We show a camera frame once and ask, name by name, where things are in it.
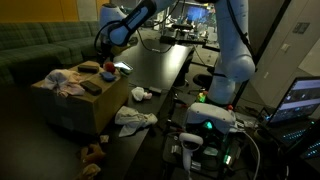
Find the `laptop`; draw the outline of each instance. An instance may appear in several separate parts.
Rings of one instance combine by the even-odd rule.
[[[267,129],[278,142],[289,147],[314,124],[314,120],[309,117],[319,105],[320,76],[297,77],[273,113],[264,118],[263,128]],[[314,156],[320,156],[320,141],[310,149],[309,153],[303,155],[304,158]]]

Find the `white cloth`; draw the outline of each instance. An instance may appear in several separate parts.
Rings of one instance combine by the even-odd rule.
[[[67,97],[68,94],[83,95],[85,90],[80,86],[81,80],[80,74],[76,71],[55,69],[46,76],[42,87],[55,90],[63,97]]]
[[[123,125],[119,137],[130,136],[140,127],[146,127],[157,123],[158,119],[154,114],[142,114],[136,109],[122,106],[117,112],[115,123]]]
[[[142,101],[142,99],[151,99],[152,94],[144,92],[142,87],[136,87],[131,90],[132,96],[136,101]]]

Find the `black cable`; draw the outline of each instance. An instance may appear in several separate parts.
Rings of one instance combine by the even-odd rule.
[[[230,16],[231,16],[231,20],[232,20],[237,32],[239,33],[242,42],[247,46],[252,58],[254,59],[255,58],[254,52],[253,52],[253,49],[252,49],[251,45],[249,44],[249,40],[247,38],[248,33],[247,32],[243,33],[242,30],[240,29],[239,24],[238,24],[238,22],[236,20],[236,17],[234,15],[234,11],[233,11],[233,8],[231,6],[230,0],[227,0],[227,6],[228,6],[228,11],[229,11]]]
[[[160,24],[162,24],[171,14],[172,14],[172,12],[176,9],[176,7],[177,7],[177,5],[178,5],[178,3],[180,2],[180,0],[178,0],[178,2],[174,5],[174,7],[173,7],[173,9],[170,11],[170,13],[168,14],[168,16],[166,16],[162,21],[160,21],[160,22],[158,22],[158,23],[156,23],[156,24],[154,24],[154,25],[152,25],[152,26],[146,26],[146,27],[155,27],[155,26],[157,26],[157,25],[160,25]]]
[[[104,26],[102,26],[102,28],[99,30],[99,32],[97,33],[95,39],[94,39],[94,49],[99,52],[99,53],[102,53],[102,51],[100,51],[98,48],[97,48],[97,41],[98,41],[98,38],[100,37],[100,33],[101,31],[106,28],[107,26],[109,26],[110,24],[113,24],[113,23],[117,23],[117,22],[121,22],[120,20],[115,20],[115,21],[109,21],[107,24],[105,24]]]
[[[193,45],[193,47],[194,47],[194,50],[195,50],[197,56],[199,57],[200,61],[202,62],[202,64],[203,64],[203,65],[206,65],[206,64],[204,63],[204,61],[201,59],[201,57],[200,57],[200,55],[199,55],[199,53],[198,53],[197,48],[195,47],[195,45]]]
[[[186,0],[183,0],[183,4],[182,4],[182,8],[181,8],[181,13],[180,13],[181,18],[183,17],[183,10],[184,10],[185,4],[186,4]]]
[[[146,49],[146,50],[148,50],[148,51],[152,51],[152,52],[157,52],[157,53],[160,53],[160,54],[163,54],[163,53],[166,53],[166,52],[168,52],[171,48],[172,48],[172,45],[167,49],[167,50],[165,50],[165,51],[158,51],[158,50],[153,50],[153,49],[149,49],[149,48],[147,48],[147,46],[143,43],[143,40],[142,40],[142,38],[141,38],[141,34],[140,34],[140,32],[139,32],[139,30],[137,29],[137,32],[138,32],[138,35],[139,35],[139,37],[140,37],[140,41],[141,41],[141,43],[142,43],[142,46]]]

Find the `stuffed toy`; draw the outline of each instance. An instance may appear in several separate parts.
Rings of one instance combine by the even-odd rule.
[[[75,180],[93,179],[94,176],[101,171],[101,168],[97,163],[99,163],[106,154],[102,151],[99,144],[90,144],[89,147],[83,147],[80,153],[83,170],[78,174]]]

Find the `cable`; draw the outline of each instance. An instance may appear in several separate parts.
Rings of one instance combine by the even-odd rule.
[[[152,51],[152,52],[157,52],[157,53],[163,54],[163,53],[168,52],[168,51],[172,48],[172,46],[173,46],[173,45],[171,45],[171,46],[170,46],[167,50],[165,50],[165,51],[160,51],[160,50],[157,50],[157,49],[149,49],[149,48],[147,48],[146,45],[143,43],[143,40],[142,40],[142,38],[141,38],[141,34],[140,34],[140,32],[139,32],[138,29],[137,29],[137,32],[138,32],[140,41],[141,41],[141,43],[142,43],[142,46],[143,46],[146,50],[148,50],[148,51]]]
[[[287,166],[287,173],[286,173],[286,177],[284,179],[287,180],[288,176],[289,176],[289,166]]]
[[[200,55],[199,55],[199,53],[198,53],[197,48],[195,47],[195,45],[193,45],[193,47],[194,47],[194,49],[195,49],[195,52],[196,52],[197,56],[199,57],[200,61],[202,62],[202,64],[203,64],[203,65],[206,65],[206,64],[203,62],[203,60],[201,59],[201,57],[200,57]]]
[[[97,48],[97,41],[98,41],[98,38],[100,37],[101,31],[102,31],[104,28],[106,28],[107,26],[109,26],[110,24],[117,23],[117,22],[121,22],[121,21],[120,21],[120,20],[109,21],[106,25],[102,26],[102,28],[98,31],[98,33],[97,33],[97,35],[96,35],[96,37],[95,37],[95,39],[94,39],[94,44],[93,44],[94,49],[95,49],[97,52],[102,53],[102,51],[100,51],[100,50]]]
[[[160,21],[160,22],[158,22],[158,23],[156,23],[156,24],[154,24],[154,25],[152,25],[152,26],[146,26],[146,27],[155,27],[155,26],[157,26],[157,25],[162,24],[162,23],[172,14],[172,12],[176,9],[176,7],[177,7],[177,5],[178,5],[179,2],[180,2],[180,0],[178,0],[178,2],[174,5],[174,7],[172,8],[172,10],[171,10],[171,12],[168,14],[168,16],[166,16],[162,21]]]
[[[245,134],[251,141],[252,143],[254,144],[254,146],[256,147],[257,149],[257,156],[258,156],[258,162],[257,162],[257,167],[256,167],[256,172],[254,174],[254,177],[253,177],[253,180],[255,180],[257,178],[257,175],[258,175],[258,171],[259,171],[259,166],[260,166],[260,151],[259,151],[259,147],[258,145],[256,144],[256,142],[254,142],[254,140],[252,139],[252,137],[249,136],[249,134],[247,134],[246,132],[240,130],[240,132],[242,132],[243,134]]]
[[[181,17],[183,16],[183,10],[184,10],[185,4],[186,4],[186,0],[183,0],[183,4],[182,4],[182,7],[181,7],[181,13],[180,13]]]
[[[239,33],[243,44],[245,44],[247,46],[252,58],[255,58],[253,49],[252,49],[251,45],[249,44],[249,40],[247,38],[248,33],[247,32],[243,33],[242,30],[240,29],[239,24],[237,23],[236,17],[234,15],[234,11],[233,11],[233,8],[231,6],[230,0],[227,0],[227,6],[228,6],[228,11],[229,11],[230,16],[231,16],[231,20],[232,20],[237,32]]]

